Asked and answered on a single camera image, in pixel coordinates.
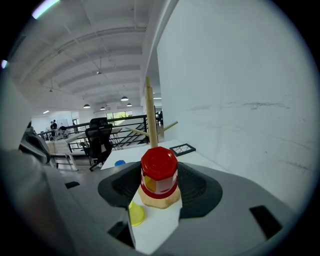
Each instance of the blue object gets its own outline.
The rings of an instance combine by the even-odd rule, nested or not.
[[[124,160],[119,160],[114,163],[114,166],[124,165],[126,162]]]

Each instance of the whiteboard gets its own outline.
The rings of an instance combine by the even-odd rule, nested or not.
[[[69,126],[67,119],[57,120],[56,121],[56,125],[58,126],[58,128],[60,128],[61,126],[64,126],[64,127],[68,127]]]

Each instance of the fluorescent light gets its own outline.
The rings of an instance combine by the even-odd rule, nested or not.
[[[53,6],[59,0],[45,0],[42,4],[39,5],[37,9],[32,13],[32,17],[38,19],[46,10]]]
[[[7,65],[7,63],[8,63],[8,61],[3,60],[3,61],[1,62],[1,67],[4,69],[4,68],[6,67],[6,65]]]

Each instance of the red lid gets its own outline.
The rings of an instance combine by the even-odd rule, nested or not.
[[[155,181],[172,177],[178,167],[178,160],[174,153],[162,146],[148,149],[141,158],[143,176]]]

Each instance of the metal railing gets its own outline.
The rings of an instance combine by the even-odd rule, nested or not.
[[[148,132],[148,119],[147,115],[136,115],[136,116],[128,116],[128,117],[121,117],[121,118],[113,118],[113,119],[107,119],[108,124],[114,124],[115,122],[118,121],[125,121],[125,120],[134,120],[134,119],[143,119],[142,121],[134,122],[134,123],[129,123],[129,124],[119,124],[119,125],[114,125],[113,128],[124,128],[124,127],[130,127],[130,126],[137,126],[134,127],[137,130]],[[78,134],[85,132],[86,129],[89,128],[89,122],[86,123],[81,123],[81,124],[76,124],[76,125],[71,125],[66,127],[68,130],[68,134]],[[50,140],[51,134],[55,133],[55,130],[49,130],[49,131],[44,131],[41,133],[38,133],[37,135],[41,136],[43,139],[46,141]],[[129,133],[127,136],[121,136],[121,133]],[[127,129],[122,129],[120,130],[116,135],[111,134],[110,140],[112,141],[112,146],[114,148],[122,149],[122,146],[125,144],[131,144],[133,142],[138,142],[138,143],[148,143],[149,142],[149,137],[145,136],[143,139],[138,139],[140,136],[143,136],[141,134],[136,134],[133,131],[129,131]],[[80,145],[81,142],[88,143],[87,138],[79,138],[77,139],[77,142],[69,143],[69,148],[71,152],[76,149],[82,149],[83,147]]]

